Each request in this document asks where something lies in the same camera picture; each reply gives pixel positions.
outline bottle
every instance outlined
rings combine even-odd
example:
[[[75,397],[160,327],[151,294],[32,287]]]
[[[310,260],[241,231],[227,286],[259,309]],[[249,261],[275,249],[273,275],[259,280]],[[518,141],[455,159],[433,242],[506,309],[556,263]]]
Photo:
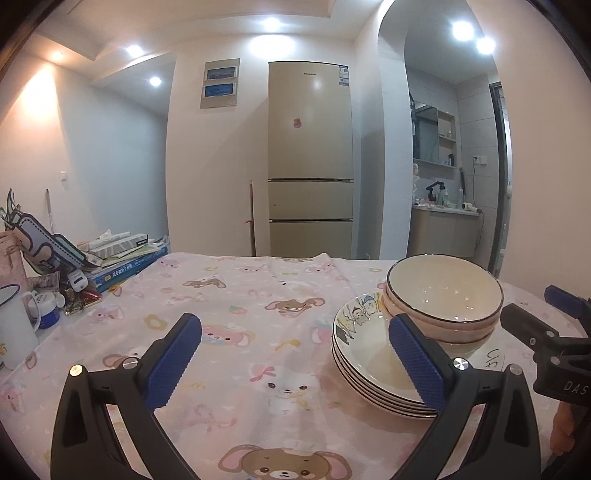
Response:
[[[439,185],[439,194],[437,195],[437,204],[444,206],[444,201],[447,198],[447,190],[445,185]]]

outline faucet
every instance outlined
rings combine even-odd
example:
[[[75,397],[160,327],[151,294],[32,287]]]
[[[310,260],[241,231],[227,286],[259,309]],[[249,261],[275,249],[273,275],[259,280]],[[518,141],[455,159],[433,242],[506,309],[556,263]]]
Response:
[[[425,190],[427,190],[429,192],[428,194],[428,198],[430,202],[436,202],[437,201],[437,197],[435,197],[435,195],[433,194],[433,188],[435,188],[437,185],[441,185],[441,187],[439,188],[440,190],[445,189],[445,185],[442,181],[436,181],[435,183],[432,183],[431,185],[429,185]]]

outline white plate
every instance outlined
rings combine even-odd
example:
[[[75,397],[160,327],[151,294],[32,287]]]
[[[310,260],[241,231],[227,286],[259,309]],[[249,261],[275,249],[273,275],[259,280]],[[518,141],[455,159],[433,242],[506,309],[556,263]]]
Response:
[[[389,344],[385,318],[377,309],[381,292],[361,295],[339,309],[333,322],[333,341],[342,358],[360,377],[383,394],[424,408],[394,349]],[[472,345],[445,345],[448,355],[462,356],[475,368],[502,370],[505,355],[495,331],[471,351]]]
[[[353,388],[353,390],[355,390],[355,392],[357,392],[357,394],[363,398],[366,402],[371,403],[373,406],[378,407],[380,410],[386,411],[388,413],[392,413],[394,415],[398,415],[399,417],[404,417],[407,419],[417,419],[417,420],[432,420],[434,419],[436,416],[435,415],[425,415],[425,414],[420,414],[420,413],[412,413],[412,412],[407,412],[399,407],[394,407],[390,404],[385,404],[379,400],[375,400],[374,398],[370,397],[369,395],[367,395],[366,392],[363,392],[361,390],[360,387],[358,387],[347,375],[347,373],[344,372],[344,370],[342,370],[342,367],[340,366],[339,362],[337,361],[337,359],[335,358],[335,363],[337,368],[339,369],[340,373],[343,375],[343,378],[345,379],[345,381],[351,386],[351,388]]]
[[[333,348],[332,351],[333,359],[335,360],[335,363],[341,375],[343,375],[347,383],[349,383],[349,385],[351,385],[351,387],[353,387],[368,402],[378,404],[383,408],[388,408],[390,410],[398,411],[402,414],[412,415],[415,417],[435,418],[435,416],[437,415],[437,412],[430,408],[414,408],[381,397],[379,394],[375,392],[375,390],[368,389],[364,385],[360,384],[359,381],[351,374],[351,372],[347,370],[346,366],[343,365],[342,361],[338,358],[336,348]]]
[[[395,397],[394,395],[388,394],[382,390],[376,388],[370,382],[367,382],[363,377],[361,377],[357,370],[353,369],[346,360],[343,359],[337,347],[333,346],[333,357],[335,361],[339,363],[339,366],[342,367],[342,370],[347,373],[349,378],[356,383],[356,385],[361,389],[368,393],[370,393],[373,397],[381,400],[383,403],[392,404],[394,406],[398,406],[404,408],[406,410],[411,410],[417,413],[435,413],[432,408],[428,408],[425,406],[424,403],[412,403],[403,398]]]

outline pink tablecloth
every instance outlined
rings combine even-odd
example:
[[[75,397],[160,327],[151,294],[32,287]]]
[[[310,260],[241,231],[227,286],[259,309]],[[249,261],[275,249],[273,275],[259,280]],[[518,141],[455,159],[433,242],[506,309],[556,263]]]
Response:
[[[361,399],[336,369],[330,338],[338,308],[379,289],[391,264],[327,255],[302,261],[171,254],[75,324],[57,328],[0,385],[0,420],[33,470],[48,479],[51,433],[69,368],[100,370],[141,356],[190,312],[203,323],[203,341],[156,416],[203,480],[267,479],[255,465],[259,458],[289,471],[305,460],[309,468],[297,470],[298,478],[388,479],[429,421],[392,416]],[[504,291],[506,303],[519,303],[564,335],[580,336],[543,301],[509,285]],[[531,352],[500,327],[495,334],[506,337],[505,365],[520,364],[533,383]],[[556,402],[533,399],[547,458]],[[147,475],[118,411],[110,412],[132,466]],[[474,409],[445,472],[458,467],[481,412]],[[247,453],[250,462],[243,461]]]

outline refrigerator door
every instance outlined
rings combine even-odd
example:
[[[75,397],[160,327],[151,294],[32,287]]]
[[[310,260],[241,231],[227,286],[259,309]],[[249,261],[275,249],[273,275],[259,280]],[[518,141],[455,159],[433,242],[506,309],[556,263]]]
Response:
[[[270,179],[353,178],[351,95],[342,74],[328,63],[269,63]]]
[[[344,181],[271,181],[269,217],[278,219],[351,219],[353,183]]]
[[[271,222],[271,255],[311,258],[323,252],[351,258],[352,221]]]

